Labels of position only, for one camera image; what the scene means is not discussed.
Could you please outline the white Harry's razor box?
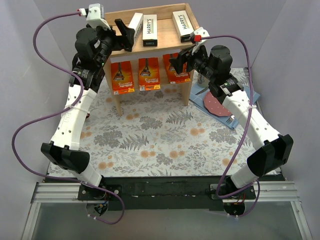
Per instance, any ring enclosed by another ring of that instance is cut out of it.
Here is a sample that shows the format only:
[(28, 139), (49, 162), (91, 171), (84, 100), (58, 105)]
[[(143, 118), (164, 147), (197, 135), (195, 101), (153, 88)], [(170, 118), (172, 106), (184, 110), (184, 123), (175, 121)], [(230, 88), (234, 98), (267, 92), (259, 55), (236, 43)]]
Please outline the white Harry's razor box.
[(172, 20), (181, 43), (191, 41), (194, 28), (185, 10), (173, 11)]
[(128, 25), (129, 28), (134, 29), (134, 36), (133, 36), (134, 44), (137, 42), (137, 39), (143, 29), (143, 18), (144, 18), (144, 15), (142, 13), (136, 12), (133, 15)]
[(158, 18), (156, 14), (143, 16), (142, 43), (144, 47), (158, 46)]

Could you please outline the orange Gillette razor box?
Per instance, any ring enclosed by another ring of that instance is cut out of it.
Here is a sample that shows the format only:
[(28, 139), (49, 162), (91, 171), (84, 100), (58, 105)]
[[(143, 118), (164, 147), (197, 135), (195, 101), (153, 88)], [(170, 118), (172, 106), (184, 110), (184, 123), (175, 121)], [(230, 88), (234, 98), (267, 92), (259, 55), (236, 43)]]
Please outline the orange Gillette razor box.
[(138, 59), (138, 83), (140, 91), (161, 89), (160, 67), (157, 57)]
[(164, 68), (165, 68), (168, 80), (171, 84), (180, 84), (180, 83), (190, 82), (191, 77), (190, 77), (190, 73), (186, 71), (187, 69), (186, 63), (183, 65), (183, 71), (181, 74), (177, 74), (174, 66), (170, 63), (169, 61), (170, 58), (176, 58), (177, 56), (178, 56), (177, 52), (164, 54), (162, 56)]
[(132, 65), (130, 61), (111, 64), (112, 91), (114, 95), (135, 92)]

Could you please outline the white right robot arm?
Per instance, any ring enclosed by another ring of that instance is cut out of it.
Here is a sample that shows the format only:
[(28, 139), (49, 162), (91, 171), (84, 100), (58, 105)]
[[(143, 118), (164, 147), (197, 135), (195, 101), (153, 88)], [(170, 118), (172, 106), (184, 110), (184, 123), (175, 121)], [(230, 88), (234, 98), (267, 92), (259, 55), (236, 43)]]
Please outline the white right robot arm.
[(287, 163), (294, 143), (292, 137), (280, 134), (250, 105), (243, 85), (230, 73), (233, 59), (226, 46), (216, 45), (210, 52), (205, 46), (198, 51), (185, 48), (169, 62), (178, 74), (195, 70), (209, 80), (210, 93), (234, 115), (255, 149), (246, 164), (216, 189), (216, 194), (237, 199), (246, 186)]

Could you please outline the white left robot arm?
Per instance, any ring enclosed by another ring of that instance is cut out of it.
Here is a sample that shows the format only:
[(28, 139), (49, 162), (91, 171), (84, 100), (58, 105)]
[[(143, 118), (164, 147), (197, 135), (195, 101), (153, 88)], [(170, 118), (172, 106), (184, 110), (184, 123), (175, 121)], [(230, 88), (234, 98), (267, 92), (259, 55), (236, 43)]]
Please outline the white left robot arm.
[(90, 164), (88, 152), (80, 150), (80, 137), (89, 108), (95, 99), (105, 76), (103, 67), (113, 51), (131, 52), (135, 30), (127, 27), (121, 19), (112, 28), (87, 25), (76, 34), (77, 53), (72, 60), (73, 76), (69, 80), (65, 106), (69, 109), (61, 114), (57, 129), (49, 143), (43, 143), (41, 152), (56, 166), (69, 171), (78, 180), (91, 184), (89, 194), (95, 200), (106, 196), (102, 176)]

